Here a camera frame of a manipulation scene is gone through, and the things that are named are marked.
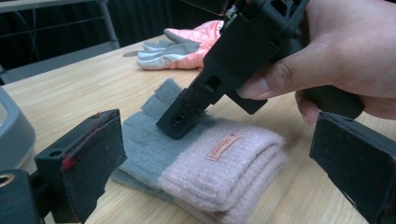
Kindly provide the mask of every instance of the red marking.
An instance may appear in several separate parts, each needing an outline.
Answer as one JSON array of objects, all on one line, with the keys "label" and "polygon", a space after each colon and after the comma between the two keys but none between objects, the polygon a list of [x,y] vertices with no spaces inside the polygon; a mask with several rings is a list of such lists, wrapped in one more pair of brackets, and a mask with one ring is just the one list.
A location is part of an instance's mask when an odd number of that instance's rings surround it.
[{"label": "red marking", "polygon": [[76,165],[77,160],[73,160],[72,158],[68,156],[64,156],[64,160],[62,161],[62,168],[64,170],[70,170],[73,168],[74,165]]},{"label": "red marking", "polygon": [[[100,118],[100,113],[97,112],[93,117],[96,118],[96,119],[99,119]],[[94,123],[93,124],[93,133],[96,133],[98,131],[98,129],[99,129],[99,126],[96,123]]]}]

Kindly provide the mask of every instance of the glove finger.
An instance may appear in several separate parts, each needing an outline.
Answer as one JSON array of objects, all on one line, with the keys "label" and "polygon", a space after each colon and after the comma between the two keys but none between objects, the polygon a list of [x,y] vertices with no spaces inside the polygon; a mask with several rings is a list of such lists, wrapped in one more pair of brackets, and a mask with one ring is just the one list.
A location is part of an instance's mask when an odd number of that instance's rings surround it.
[{"label": "glove finger", "polygon": [[171,40],[160,40],[157,43],[155,42],[146,42],[143,45],[143,49],[145,50],[158,50],[158,49],[166,49],[176,43]]},{"label": "glove finger", "polygon": [[137,58],[137,63],[142,68],[149,70],[169,68],[168,64],[185,58],[197,51],[199,47],[200,44],[193,42],[173,45],[158,54]]},{"label": "glove finger", "polygon": [[203,43],[219,39],[222,25],[223,21],[209,21],[193,30],[165,29],[163,33],[176,43],[187,43],[189,40]]},{"label": "glove finger", "polygon": [[165,29],[163,31],[163,33],[166,35],[166,37],[168,37],[170,40],[174,41],[175,43],[178,44],[185,44],[185,43],[199,43],[196,41],[192,41],[190,39],[184,38],[180,33],[188,33],[191,34],[191,30],[184,30],[184,31],[179,31],[179,30],[175,30],[175,29]]},{"label": "glove finger", "polygon": [[172,79],[168,78],[155,91],[155,94],[142,105],[141,109],[149,117],[158,120],[180,93],[181,88]]},{"label": "glove finger", "polygon": [[165,49],[146,49],[137,52],[137,58],[151,57],[158,53],[163,52]]}]

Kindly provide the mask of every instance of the wooden table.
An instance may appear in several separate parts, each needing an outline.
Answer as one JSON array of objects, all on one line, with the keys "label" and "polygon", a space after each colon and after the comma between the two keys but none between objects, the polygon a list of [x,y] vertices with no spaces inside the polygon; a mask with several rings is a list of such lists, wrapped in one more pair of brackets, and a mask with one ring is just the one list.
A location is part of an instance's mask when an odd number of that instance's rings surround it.
[{"label": "wooden table", "polygon": [[[187,87],[198,71],[144,71],[136,57],[142,43],[4,86],[36,131],[35,153],[100,111],[119,108],[124,120],[137,112],[167,78]],[[290,163],[262,195],[248,223],[366,223],[309,158],[313,126],[306,126],[292,93],[271,99],[250,116],[224,97],[209,108],[215,117],[252,123],[287,139]],[[396,121],[361,115],[358,121],[396,139]],[[183,209],[109,180],[87,223],[200,223]]]}]

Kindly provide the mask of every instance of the cable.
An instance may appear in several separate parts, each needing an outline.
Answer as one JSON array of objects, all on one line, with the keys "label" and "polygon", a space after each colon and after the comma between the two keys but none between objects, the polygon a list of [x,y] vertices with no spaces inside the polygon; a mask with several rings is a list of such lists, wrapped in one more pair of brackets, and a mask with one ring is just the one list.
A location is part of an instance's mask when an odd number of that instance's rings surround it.
[{"label": "cable", "polygon": [[[34,26],[35,26],[35,9],[33,9],[34,12]],[[27,33],[30,36],[30,40],[32,42],[32,50],[31,50],[31,55],[30,55],[30,62],[32,62],[33,59],[33,52],[35,52],[35,56],[37,58],[38,61],[40,61],[39,55],[38,55],[38,51],[37,51],[37,47],[35,45],[35,31],[32,32],[29,25],[27,24],[26,20],[24,19],[24,17],[21,15],[21,13],[19,11],[15,11],[15,14],[18,16],[18,18],[20,18],[21,22],[23,23],[23,25],[25,26]]]}]

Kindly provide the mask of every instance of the pink and white glove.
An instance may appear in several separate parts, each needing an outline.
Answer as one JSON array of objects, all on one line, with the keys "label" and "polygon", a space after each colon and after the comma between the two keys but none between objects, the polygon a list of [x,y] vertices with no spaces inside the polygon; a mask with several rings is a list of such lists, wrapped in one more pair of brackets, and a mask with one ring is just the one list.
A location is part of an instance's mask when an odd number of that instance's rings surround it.
[{"label": "pink and white glove", "polygon": [[193,30],[165,29],[168,39],[145,43],[137,53],[137,63],[147,70],[203,68],[222,25],[223,21],[208,21]]}]

